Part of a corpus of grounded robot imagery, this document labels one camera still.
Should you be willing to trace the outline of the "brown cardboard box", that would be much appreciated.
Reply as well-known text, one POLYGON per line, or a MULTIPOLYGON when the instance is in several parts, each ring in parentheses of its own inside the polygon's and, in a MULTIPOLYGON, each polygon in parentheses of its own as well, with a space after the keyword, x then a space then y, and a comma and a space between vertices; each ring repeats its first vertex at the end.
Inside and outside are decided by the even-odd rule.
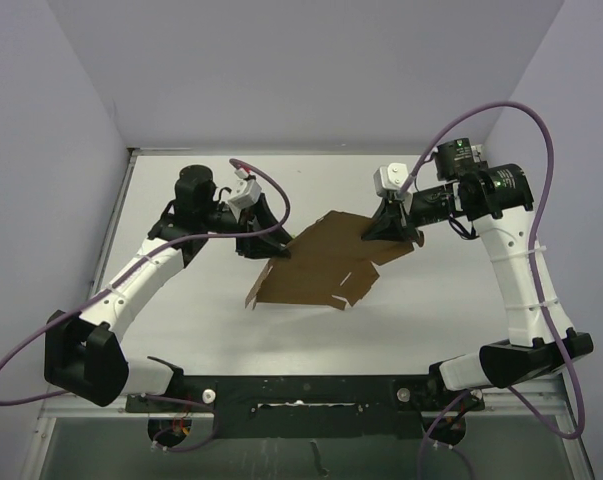
POLYGON ((311 305, 338 310, 354 306, 379 279, 379 266, 425 243, 423 235, 416 242, 362 240, 372 223, 372 219, 352 213, 326 213, 288 244, 288 258, 268 261, 245 305, 311 305))

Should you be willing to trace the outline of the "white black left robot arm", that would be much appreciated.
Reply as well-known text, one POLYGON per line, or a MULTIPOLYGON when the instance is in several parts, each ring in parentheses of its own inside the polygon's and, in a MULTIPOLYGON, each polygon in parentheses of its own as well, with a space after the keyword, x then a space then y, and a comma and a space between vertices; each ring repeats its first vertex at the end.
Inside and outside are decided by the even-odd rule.
POLYGON ((184 398, 181 368, 155 357, 129 359, 121 343, 154 295, 185 270, 211 239, 232 239, 246 259, 288 258, 291 235, 272 213, 265 172, 233 159, 237 183, 226 199, 204 165, 183 168, 174 197, 130 262, 75 313, 55 313, 45 333, 45 380, 104 407, 148 394, 163 411, 184 398))

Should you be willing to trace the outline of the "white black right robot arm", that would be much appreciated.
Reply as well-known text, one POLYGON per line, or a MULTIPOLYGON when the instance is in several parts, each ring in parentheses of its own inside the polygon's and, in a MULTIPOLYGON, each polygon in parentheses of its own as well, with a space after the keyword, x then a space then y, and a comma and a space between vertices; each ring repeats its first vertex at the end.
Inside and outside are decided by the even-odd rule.
POLYGON ((490 167, 467 138, 434 148, 439 186, 404 193, 408 167, 391 163, 374 174, 381 199, 364 241, 423 245, 422 227, 447 222, 465 240, 480 239, 496 275, 508 322, 505 340, 434 364, 427 400, 450 407, 462 390, 507 388, 561 369, 590 354, 589 334, 575 330, 553 287, 540 244, 530 245, 534 200, 515 164, 490 167))

